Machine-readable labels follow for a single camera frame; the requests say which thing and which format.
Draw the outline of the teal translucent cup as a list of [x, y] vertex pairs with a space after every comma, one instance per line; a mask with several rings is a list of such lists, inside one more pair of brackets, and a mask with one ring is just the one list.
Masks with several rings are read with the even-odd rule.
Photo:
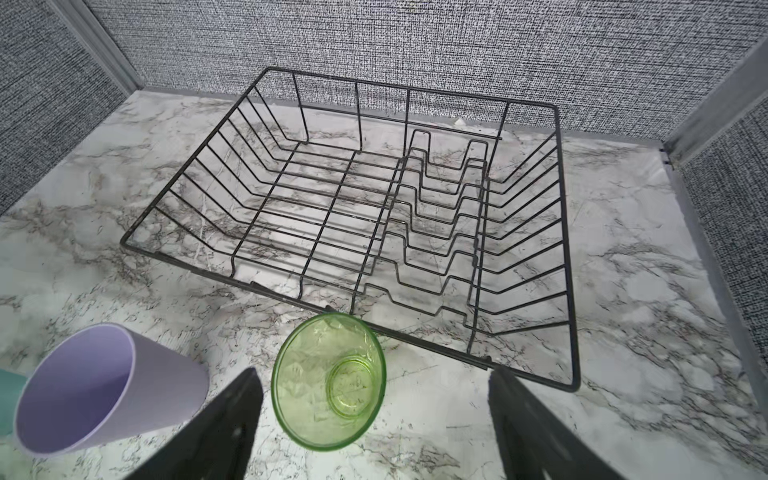
[[27, 383], [27, 377], [15, 372], [0, 370], [0, 436], [11, 435], [19, 398]]

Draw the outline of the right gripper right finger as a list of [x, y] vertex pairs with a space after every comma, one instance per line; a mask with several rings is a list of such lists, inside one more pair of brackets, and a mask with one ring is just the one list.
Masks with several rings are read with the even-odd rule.
[[488, 405], [508, 479], [619, 479], [509, 369], [489, 378]]

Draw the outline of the black wire dish rack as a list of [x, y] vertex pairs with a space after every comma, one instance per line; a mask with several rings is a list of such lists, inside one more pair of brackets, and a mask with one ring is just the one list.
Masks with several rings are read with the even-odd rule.
[[472, 366], [581, 385], [549, 102], [269, 66], [120, 244]]

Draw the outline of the lilac plastic cup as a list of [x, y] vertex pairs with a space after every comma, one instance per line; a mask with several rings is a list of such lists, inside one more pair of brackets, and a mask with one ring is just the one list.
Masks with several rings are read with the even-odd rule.
[[14, 437], [53, 457], [191, 419], [209, 390], [205, 368], [123, 326], [101, 323], [59, 344], [28, 379]]

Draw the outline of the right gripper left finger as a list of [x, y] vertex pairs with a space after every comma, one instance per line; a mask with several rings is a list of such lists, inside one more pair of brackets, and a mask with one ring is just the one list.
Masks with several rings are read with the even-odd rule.
[[128, 477], [243, 479], [262, 405], [262, 383], [249, 367]]

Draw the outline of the tall green glass cup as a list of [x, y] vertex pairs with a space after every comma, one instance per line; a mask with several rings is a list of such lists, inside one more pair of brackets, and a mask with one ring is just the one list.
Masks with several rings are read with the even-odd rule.
[[283, 343], [271, 377], [273, 410], [298, 445], [339, 450], [374, 423], [386, 380], [385, 356], [373, 331], [349, 314], [323, 313]]

